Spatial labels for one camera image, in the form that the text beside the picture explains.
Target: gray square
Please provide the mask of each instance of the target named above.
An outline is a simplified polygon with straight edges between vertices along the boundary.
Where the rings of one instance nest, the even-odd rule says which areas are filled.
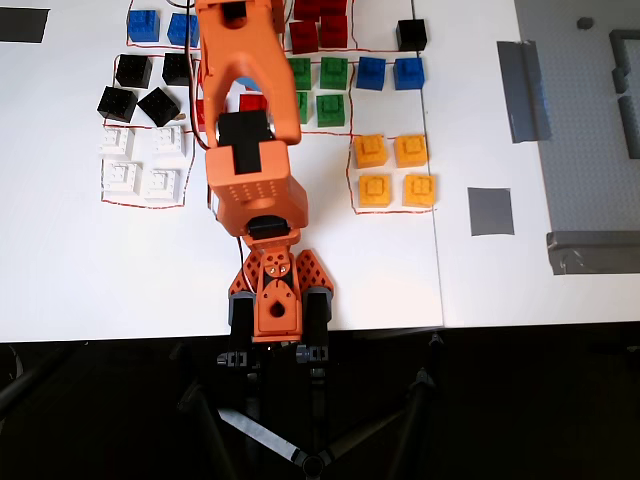
[[[469,188],[471,236],[513,235],[511,191],[508,188]]]

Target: black square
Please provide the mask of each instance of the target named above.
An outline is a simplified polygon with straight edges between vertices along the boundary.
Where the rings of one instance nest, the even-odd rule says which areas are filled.
[[[160,88],[140,100],[138,106],[158,127],[164,127],[180,113],[178,105]]]
[[[113,119],[129,123],[137,101],[136,94],[129,90],[105,87],[98,105],[98,112],[107,120]]]
[[[424,20],[400,20],[396,27],[398,50],[421,52],[427,46],[427,29]]]
[[[184,53],[167,53],[164,56],[162,78],[172,87],[189,86],[189,61]]]
[[[120,55],[116,80],[123,87],[149,88],[151,60],[141,55]]]

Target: gray tape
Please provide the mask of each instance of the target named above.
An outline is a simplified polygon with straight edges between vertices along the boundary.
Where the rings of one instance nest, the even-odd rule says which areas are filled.
[[[551,138],[535,42],[498,42],[513,143]]]
[[[48,9],[0,7],[0,42],[42,43]]]
[[[471,236],[513,235],[511,192],[505,188],[469,188]]]
[[[554,275],[640,273],[640,232],[547,234]]]

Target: lego brick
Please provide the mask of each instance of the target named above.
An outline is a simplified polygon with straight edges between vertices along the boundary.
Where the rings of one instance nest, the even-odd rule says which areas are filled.
[[[187,144],[184,141],[184,131],[182,127],[154,128],[153,156],[162,158],[175,158],[184,160],[187,155]]]
[[[184,53],[166,53],[162,66],[162,78],[172,87],[189,86],[189,60]]]
[[[344,97],[342,95],[319,95],[316,97],[318,127],[344,127]]]
[[[105,160],[131,161],[134,131],[128,128],[105,128],[98,153]]]
[[[307,92],[298,92],[298,108],[300,110],[300,123],[302,125],[309,121],[309,95]]]
[[[296,81],[296,90],[311,90],[311,59],[290,58],[289,64]]]
[[[356,88],[382,91],[385,76],[384,58],[360,57]]]
[[[364,135],[355,139],[358,168],[381,167],[387,162],[387,147],[382,135]]]
[[[427,175],[407,175],[404,178],[405,207],[430,208],[436,203],[436,179]]]
[[[102,184],[105,194],[139,195],[142,168],[135,163],[105,163]]]
[[[424,20],[399,20],[396,27],[398,50],[421,52],[427,46],[427,29]]]
[[[190,15],[190,31],[191,47],[196,48],[200,43],[200,25],[198,24],[198,17]],[[169,31],[167,37],[171,42],[171,45],[180,45],[184,47],[187,37],[187,16],[184,13],[174,13],[171,16],[171,23],[169,24]]]
[[[320,15],[346,15],[347,0],[320,0]]]
[[[323,48],[347,48],[348,32],[346,15],[323,15],[320,45]]]
[[[429,161],[424,135],[405,135],[396,138],[395,151],[398,168],[422,167]]]
[[[196,115],[198,117],[198,130],[204,132],[204,100],[196,100]]]
[[[105,87],[98,105],[98,112],[107,120],[129,123],[137,101],[136,94],[129,90]]]
[[[164,127],[176,118],[180,109],[160,88],[138,102],[138,106],[146,113],[157,127]]]
[[[155,10],[133,10],[129,13],[129,38],[132,42],[160,40],[160,15]]]
[[[293,19],[317,22],[320,18],[320,1],[321,0],[295,0],[296,3],[293,5]]]
[[[178,201],[180,174],[175,170],[151,170],[144,185],[143,197],[152,203]]]
[[[116,80],[123,87],[149,88],[151,59],[142,55],[120,55]]]
[[[318,51],[318,30],[315,22],[293,22],[289,24],[291,47],[294,55]]]
[[[267,111],[269,104],[264,95],[240,95],[240,112],[250,112],[252,110],[264,110]]]
[[[347,70],[346,58],[322,57],[320,62],[320,88],[330,90],[346,90]]]
[[[385,208],[391,203],[390,175],[362,175],[359,184],[362,208]]]
[[[424,85],[421,58],[398,58],[393,64],[396,90],[420,90]]]

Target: cable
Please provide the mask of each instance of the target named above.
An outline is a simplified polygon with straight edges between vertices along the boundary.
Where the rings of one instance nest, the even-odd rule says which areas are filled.
[[[210,147],[204,143],[202,137],[200,137],[198,122],[196,122],[196,115],[194,115],[195,102],[193,100],[193,65],[191,65],[191,54],[189,53],[189,47],[191,46],[191,4],[187,4],[185,8],[187,9],[187,34],[184,42],[184,54],[187,57],[187,63],[189,64],[189,117],[191,119],[191,130],[193,130],[193,135],[198,141],[200,148],[206,151],[209,150]]]
[[[240,250],[240,271],[242,272],[244,281],[246,282],[247,287],[249,287],[249,290],[251,290],[251,293],[256,293],[253,291],[253,285],[249,282],[249,277],[247,277],[247,274],[244,271],[244,252],[242,251],[242,242],[240,241],[240,237],[236,237],[236,240],[238,240],[238,250]]]

